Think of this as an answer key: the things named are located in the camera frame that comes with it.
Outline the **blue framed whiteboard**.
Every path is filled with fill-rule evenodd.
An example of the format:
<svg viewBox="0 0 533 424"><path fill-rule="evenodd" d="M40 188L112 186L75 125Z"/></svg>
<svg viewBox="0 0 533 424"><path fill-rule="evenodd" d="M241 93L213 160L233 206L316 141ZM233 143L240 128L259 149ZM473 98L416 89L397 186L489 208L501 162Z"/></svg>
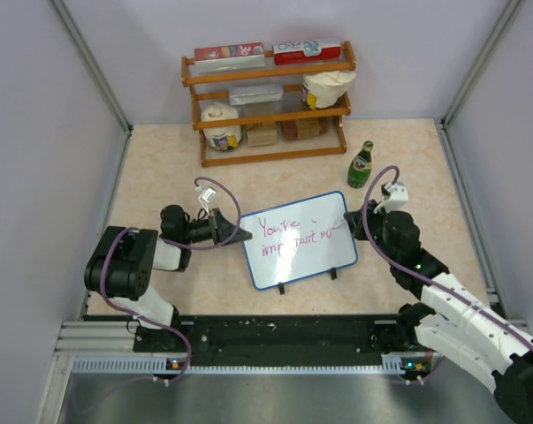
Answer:
<svg viewBox="0 0 533 424"><path fill-rule="evenodd" d="M268 290L304 278L335 273L359 258L346 226L333 225L347 212L345 196L332 191L246 214L240 227L253 286Z"/></svg>

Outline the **magenta capped whiteboard marker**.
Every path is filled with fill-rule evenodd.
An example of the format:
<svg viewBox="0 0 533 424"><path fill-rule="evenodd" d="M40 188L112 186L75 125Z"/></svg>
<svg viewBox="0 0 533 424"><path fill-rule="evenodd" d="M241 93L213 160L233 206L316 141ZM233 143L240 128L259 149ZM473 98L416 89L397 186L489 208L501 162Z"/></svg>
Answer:
<svg viewBox="0 0 533 424"><path fill-rule="evenodd" d="M374 200L370 200L369 203L368 203L368 206L367 207L364 207L364 206L361 206L358 210L361 210L362 213L363 212L366 212L366 215L367 215L367 223L368 225L371 225L371 222L374 221L376 219L376 215L374 213L374 209L376 208L377 206L377 202L374 201ZM337 221L334 225L333 225L333 228L336 229L336 228L339 228L341 226L347 226L346 224L346 221L344 219L344 215L342 216L342 218Z"/></svg>

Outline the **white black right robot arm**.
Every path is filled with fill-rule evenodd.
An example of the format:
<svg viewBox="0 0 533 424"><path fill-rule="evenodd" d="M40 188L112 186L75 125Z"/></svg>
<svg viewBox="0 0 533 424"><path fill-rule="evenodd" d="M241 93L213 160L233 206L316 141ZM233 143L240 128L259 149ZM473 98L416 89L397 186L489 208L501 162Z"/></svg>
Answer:
<svg viewBox="0 0 533 424"><path fill-rule="evenodd" d="M420 230L403 211L370 201L344 221L389 264L396 283L417 298L396 316L398 343L438 352L477 379L515 423L533 423L533 336L473 295L422 247Z"/></svg>

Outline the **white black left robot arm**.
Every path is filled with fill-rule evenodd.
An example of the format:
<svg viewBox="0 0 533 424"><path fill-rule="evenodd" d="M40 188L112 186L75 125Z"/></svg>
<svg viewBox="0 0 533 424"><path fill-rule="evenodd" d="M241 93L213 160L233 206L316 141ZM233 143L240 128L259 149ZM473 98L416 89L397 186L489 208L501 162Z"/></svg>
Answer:
<svg viewBox="0 0 533 424"><path fill-rule="evenodd" d="M159 231L107 227L86 266L84 285L154 329L155 342L170 351L181 345L184 330L177 309L150 285L152 271L183 272L195 244L230 245L250 240L252 233L230 223L219 208L202 208L192 219L181 206L169 205L160 218Z"/></svg>

